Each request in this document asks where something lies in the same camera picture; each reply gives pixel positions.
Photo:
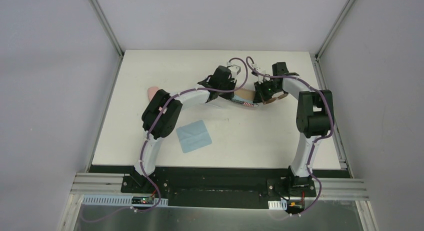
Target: metal frame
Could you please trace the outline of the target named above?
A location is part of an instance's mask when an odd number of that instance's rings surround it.
[[[149,193],[121,193],[124,174],[77,173],[60,222],[60,231],[73,231],[85,194],[116,196],[147,196]],[[366,186],[357,178],[321,178],[323,201],[355,201],[364,231],[378,231]]]
[[[324,42],[322,43],[319,51],[315,54],[315,58],[312,58],[313,68],[318,79],[318,85],[321,89],[327,88],[325,78],[322,74],[320,67],[320,59],[324,54],[325,50],[329,46],[331,40],[336,35],[338,29],[343,23],[345,17],[351,10],[356,0],[347,0],[343,9],[341,10],[339,16],[331,27],[328,35],[326,36]],[[107,105],[105,111],[102,114],[102,121],[99,127],[97,139],[94,144],[94,148],[89,159],[89,162],[86,166],[85,171],[87,172],[90,168],[91,162],[94,157],[94,152],[99,140],[100,132],[106,117],[106,113],[111,101],[112,93],[116,84],[116,80],[119,74],[119,69],[121,67],[124,51],[122,50],[113,30],[98,2],[98,0],[89,0],[90,4],[93,7],[94,12],[96,13],[100,24],[102,25],[106,35],[110,39],[110,42],[114,46],[118,56],[119,56],[119,65],[116,70],[116,75],[110,89]],[[362,223],[364,231],[378,231],[377,223],[373,213],[373,209],[370,204],[369,196],[367,194],[366,186],[362,179],[355,179],[354,174],[351,170],[351,167],[348,164],[348,158],[343,147],[343,143],[340,137],[339,129],[335,123],[335,136],[334,141],[336,143],[336,150],[339,155],[339,160],[342,169],[348,169],[352,178],[320,178],[322,182],[322,193],[320,200],[324,201],[355,201],[359,217]],[[85,194],[94,194],[94,195],[112,195],[112,196],[128,196],[133,195],[129,193],[121,193],[122,185],[125,185],[123,181],[124,174],[112,174],[112,173],[77,173],[72,184],[70,195],[66,203],[65,212],[62,216],[60,226],[58,230],[60,231],[73,231],[78,219],[78,214],[80,211],[81,204]],[[145,196],[147,193],[134,193],[137,196]],[[307,197],[307,200],[313,200],[312,197]]]
[[[323,53],[326,51],[327,47],[329,46],[331,40],[336,35],[337,31],[340,28],[340,25],[345,20],[346,16],[348,15],[349,11],[355,4],[356,0],[347,0],[347,2],[344,4],[343,8],[341,9],[340,14],[338,15],[337,19],[335,20],[334,24],[332,25],[330,31],[327,34],[327,37],[325,37],[324,42],[322,43],[321,47],[319,48],[319,51],[316,53],[316,59],[320,61],[321,56],[323,56]]]

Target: blue cloth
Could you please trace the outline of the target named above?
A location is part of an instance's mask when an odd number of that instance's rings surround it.
[[[188,153],[212,144],[205,122],[199,120],[176,129],[182,152]]]

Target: white tabletop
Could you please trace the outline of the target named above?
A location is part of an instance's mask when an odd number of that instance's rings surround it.
[[[252,56],[272,73],[272,64],[286,62],[318,87],[308,52],[221,50],[127,50],[95,150],[93,165],[134,165],[143,143],[142,114],[149,100],[147,89],[158,86],[168,93],[192,88],[225,66],[233,57]],[[238,77],[244,80],[242,68]],[[245,86],[254,90],[257,77],[250,74]],[[220,168],[287,168],[299,141],[296,128],[297,100],[288,96],[257,108],[243,107],[218,98],[181,112],[176,128],[203,120],[212,144],[183,153],[175,130],[164,139],[157,166]],[[313,164],[315,169],[340,169],[333,139],[323,140]]]

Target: wire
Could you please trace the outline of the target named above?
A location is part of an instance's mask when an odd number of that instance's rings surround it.
[[[275,190],[276,194],[278,194],[283,200],[290,201],[290,193],[287,195],[288,198],[285,198],[280,192]]]
[[[151,193],[150,197],[153,197],[153,195],[156,194],[156,189]]]
[[[287,75],[277,75],[277,76],[268,76],[268,75],[265,75],[263,73],[258,72],[255,68],[253,68],[249,64],[249,60],[251,60],[252,64],[255,63],[252,57],[247,56],[246,57],[246,64],[247,64],[247,66],[250,68],[250,70],[252,70],[252,72],[254,72],[255,74],[257,74],[259,76],[273,78],[273,79],[294,79],[294,80],[298,80],[302,84],[306,85],[306,87],[308,87],[311,91],[316,92],[321,97],[322,102],[324,103],[325,111],[328,114],[328,118],[330,120],[330,133],[327,134],[326,136],[318,137],[318,138],[316,138],[313,141],[313,145],[312,145],[312,148],[310,149],[309,157],[308,157],[307,162],[306,162],[307,172],[309,173],[309,175],[314,180],[316,180],[318,182],[318,184],[319,184],[319,190],[318,190],[318,194],[316,195],[316,198],[313,200],[313,202],[307,208],[305,208],[305,210],[303,210],[301,213],[299,213],[299,214],[304,214],[305,212],[307,212],[310,208],[312,208],[316,204],[317,200],[321,196],[321,192],[323,191],[323,185],[322,185],[321,181],[314,174],[312,174],[312,171],[311,171],[311,169],[309,167],[311,165],[312,156],[313,156],[314,151],[315,151],[315,146],[316,146],[315,144],[318,141],[320,141],[320,140],[330,138],[333,135],[333,133],[334,133],[334,121],[333,121],[333,117],[332,117],[331,112],[330,112],[329,104],[328,104],[327,99],[324,96],[324,94],[320,90],[318,90],[318,89],[312,87],[311,85],[309,85],[309,83],[307,83],[305,80],[300,79],[299,77],[293,77],[293,76],[287,76]]]

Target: purple cable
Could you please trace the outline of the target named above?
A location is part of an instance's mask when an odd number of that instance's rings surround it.
[[[87,220],[87,219],[85,219],[85,218],[83,217],[83,210],[84,210],[84,206],[81,206],[81,211],[79,212],[79,218],[80,218],[82,221],[84,221],[85,223],[97,223],[97,222],[100,222],[100,221],[102,221],[102,220],[105,220],[105,219],[107,219],[107,218],[109,218],[109,217],[113,216],[114,214],[118,213],[119,211],[121,211],[121,210],[125,210],[125,209],[128,209],[128,207],[126,207],[126,206],[125,206],[125,207],[120,207],[120,208],[118,208],[117,210],[115,210],[115,211],[113,211],[113,212],[109,213],[108,215],[103,216],[103,217],[101,217],[101,218],[94,219],[94,220]]]
[[[333,135],[333,133],[334,133],[334,122],[333,122],[333,117],[332,117],[332,115],[331,115],[331,112],[330,112],[330,108],[329,108],[329,104],[327,103],[327,99],[326,99],[326,97],[324,96],[324,94],[320,91],[320,90],[318,90],[318,89],[316,89],[316,88],[314,88],[314,87],[312,87],[311,85],[309,85],[309,83],[307,83],[305,80],[303,80],[303,79],[300,79],[300,78],[298,78],[298,77],[293,77],[293,76],[287,76],[287,75],[277,75],[277,76],[270,76],[270,75],[265,75],[265,74],[262,74],[262,73],[260,73],[260,72],[258,72],[255,68],[253,68],[250,64],[249,64],[249,60],[251,60],[251,62],[252,62],[252,64],[254,64],[255,62],[253,61],[253,58],[252,57],[250,57],[250,56],[247,56],[246,57],[246,65],[255,73],[255,74],[257,74],[257,75],[259,75],[259,76],[262,76],[262,77],[267,77],[267,78],[277,78],[277,79],[293,79],[293,80],[298,80],[299,82],[301,82],[302,84],[304,84],[304,85],[306,85],[306,87],[308,87],[310,90],[312,90],[312,91],[314,91],[314,92],[316,92],[316,93],[318,93],[319,94],[319,96],[321,97],[321,99],[322,99],[322,101],[323,101],[323,103],[324,103],[324,108],[325,108],[325,111],[327,112],[327,114],[328,114],[328,118],[330,119],[330,133],[329,134],[327,134],[326,136],[322,136],[322,137],[319,137],[319,138],[317,138],[317,139],[315,139],[314,141],[313,141],[313,143],[314,144],[316,144],[318,141],[320,141],[320,140],[323,140],[323,139],[328,139],[328,138],[330,138],[332,135]],[[308,157],[308,159],[307,159],[307,162],[306,162],[306,165],[311,165],[311,160],[312,160],[312,156],[313,156],[313,153],[314,153],[314,150],[315,150],[315,145],[312,145],[312,148],[310,149],[310,153],[309,153],[309,157]],[[323,185],[322,185],[322,183],[321,183],[321,181],[315,176],[315,175],[313,175],[312,174],[312,172],[311,172],[311,169],[308,167],[307,168],[307,172],[309,173],[309,175],[314,179],[314,180],[316,180],[317,182],[318,182],[318,184],[319,184],[319,190],[318,190],[318,194],[316,195],[316,198],[313,200],[313,202],[305,209],[305,210],[303,210],[302,212],[300,212],[299,214],[304,214],[306,211],[308,211],[310,208],[312,208],[315,204],[316,204],[316,202],[318,201],[318,199],[320,198],[320,196],[321,196],[321,192],[322,192],[322,190],[323,190]]]

